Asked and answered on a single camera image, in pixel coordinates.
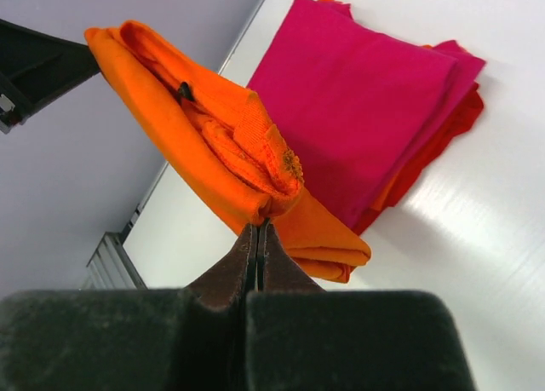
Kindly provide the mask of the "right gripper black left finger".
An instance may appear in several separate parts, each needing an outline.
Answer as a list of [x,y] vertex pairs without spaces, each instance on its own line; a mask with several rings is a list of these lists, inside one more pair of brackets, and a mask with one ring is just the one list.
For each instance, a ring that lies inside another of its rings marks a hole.
[[246,225],[233,247],[187,289],[207,308],[229,309],[255,288],[258,228]]

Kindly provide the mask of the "red t-shirt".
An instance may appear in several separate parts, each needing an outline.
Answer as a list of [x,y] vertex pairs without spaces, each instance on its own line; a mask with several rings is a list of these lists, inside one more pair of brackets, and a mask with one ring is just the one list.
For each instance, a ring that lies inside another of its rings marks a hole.
[[485,109],[479,94],[479,84],[472,88],[458,103],[450,116],[413,157],[390,179],[374,202],[366,209],[352,231],[364,232],[387,208],[397,205],[413,187],[421,173],[450,145],[452,140],[467,133]]

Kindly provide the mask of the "pink t-shirt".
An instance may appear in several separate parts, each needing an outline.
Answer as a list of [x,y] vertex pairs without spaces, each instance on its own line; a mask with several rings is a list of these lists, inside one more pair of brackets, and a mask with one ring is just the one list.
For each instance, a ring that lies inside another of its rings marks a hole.
[[308,191],[352,229],[484,66],[452,40],[417,46],[361,26],[346,3],[294,0],[249,87]]

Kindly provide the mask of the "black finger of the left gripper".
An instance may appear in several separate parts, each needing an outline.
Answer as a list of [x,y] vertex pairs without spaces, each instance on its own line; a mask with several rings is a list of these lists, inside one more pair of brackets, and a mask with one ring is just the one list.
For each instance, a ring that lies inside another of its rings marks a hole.
[[1,21],[1,132],[100,72],[89,47]]

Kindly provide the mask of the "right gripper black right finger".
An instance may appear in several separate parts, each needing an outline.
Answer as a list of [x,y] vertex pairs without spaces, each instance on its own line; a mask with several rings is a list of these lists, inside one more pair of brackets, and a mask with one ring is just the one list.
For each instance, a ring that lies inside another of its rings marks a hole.
[[267,292],[324,292],[286,253],[269,219],[258,228],[256,289]]

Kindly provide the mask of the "orange t-shirt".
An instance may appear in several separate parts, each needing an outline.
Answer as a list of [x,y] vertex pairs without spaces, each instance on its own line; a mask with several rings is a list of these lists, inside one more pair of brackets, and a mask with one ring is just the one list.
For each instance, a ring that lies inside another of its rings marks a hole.
[[307,190],[300,159],[255,91],[135,20],[84,37],[151,141],[233,232],[270,220],[307,274],[337,283],[368,262],[370,247]]

